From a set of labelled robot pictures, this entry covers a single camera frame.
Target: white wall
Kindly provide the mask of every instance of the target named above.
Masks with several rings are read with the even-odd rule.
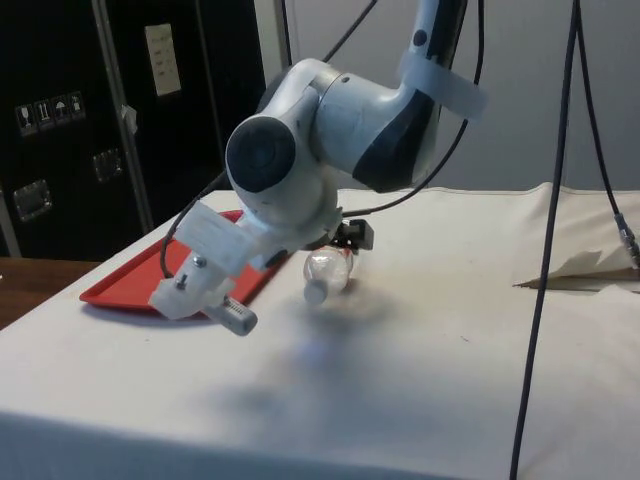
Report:
[[[323,56],[368,0],[287,0],[294,61]],[[488,0],[482,85],[485,117],[467,132],[435,184],[455,188],[525,189],[552,177],[570,0]],[[584,0],[583,15],[596,109],[615,188],[640,188],[640,39],[637,0]],[[381,0],[336,55],[342,70],[395,85],[411,36],[417,0]],[[469,8],[454,69],[472,77],[477,47],[476,1]],[[579,73],[576,63],[574,71]],[[574,76],[565,183],[600,188],[584,94]],[[459,120],[445,113],[438,158]]]

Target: label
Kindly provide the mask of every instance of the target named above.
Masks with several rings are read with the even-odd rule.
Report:
[[[151,60],[151,71],[159,97],[182,90],[180,74],[176,63],[176,53],[173,48],[173,34],[171,24],[152,25],[145,27],[147,48]]]
[[[69,100],[66,95],[51,99],[53,107],[53,116],[58,125],[63,125],[71,120],[71,111],[69,109]]]
[[[71,118],[74,120],[82,120],[86,117],[84,101],[82,100],[82,94],[80,92],[69,94],[69,109],[71,111]]]
[[[40,130],[46,130],[47,128],[55,127],[55,121],[53,120],[53,109],[49,100],[41,100],[33,104],[36,110],[36,119],[38,121],[38,127]]]
[[[16,107],[16,119],[18,121],[18,127],[20,128],[20,134],[23,137],[38,132],[36,116],[33,113],[33,105],[20,105]]]

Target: wooden floor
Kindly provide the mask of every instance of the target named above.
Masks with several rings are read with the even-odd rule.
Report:
[[[0,258],[0,330],[99,263]]]

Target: white cloth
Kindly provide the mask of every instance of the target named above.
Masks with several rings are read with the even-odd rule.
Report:
[[[520,227],[520,248],[514,258],[514,284],[526,283],[540,276],[550,198],[551,185],[543,184],[528,192],[525,201],[519,201],[519,208],[512,212],[514,221]],[[550,278],[614,272],[632,267],[631,258],[620,241],[606,195],[564,188],[560,198]],[[618,192],[616,200],[631,229],[640,232],[638,193]],[[576,288],[595,288],[606,286],[606,283],[574,282],[573,285]],[[640,290],[640,282],[624,282],[621,285]]]
[[[297,254],[247,338],[78,301],[159,229],[0,332],[0,478],[506,478],[535,301],[513,259],[536,192],[434,189],[371,216],[349,295],[307,308]],[[523,478],[637,478],[639,312],[616,287],[549,293]]]

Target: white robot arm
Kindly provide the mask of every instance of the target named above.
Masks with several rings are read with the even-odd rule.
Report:
[[[229,277],[333,239],[342,210],[331,168],[377,192],[426,175],[440,107],[452,95],[438,84],[450,73],[466,4],[420,0],[395,90],[313,59],[272,85],[264,108],[236,128],[226,149],[243,217],[233,224],[196,204],[176,234],[193,252],[150,303],[173,319],[202,311],[246,335],[257,317],[229,299]]]

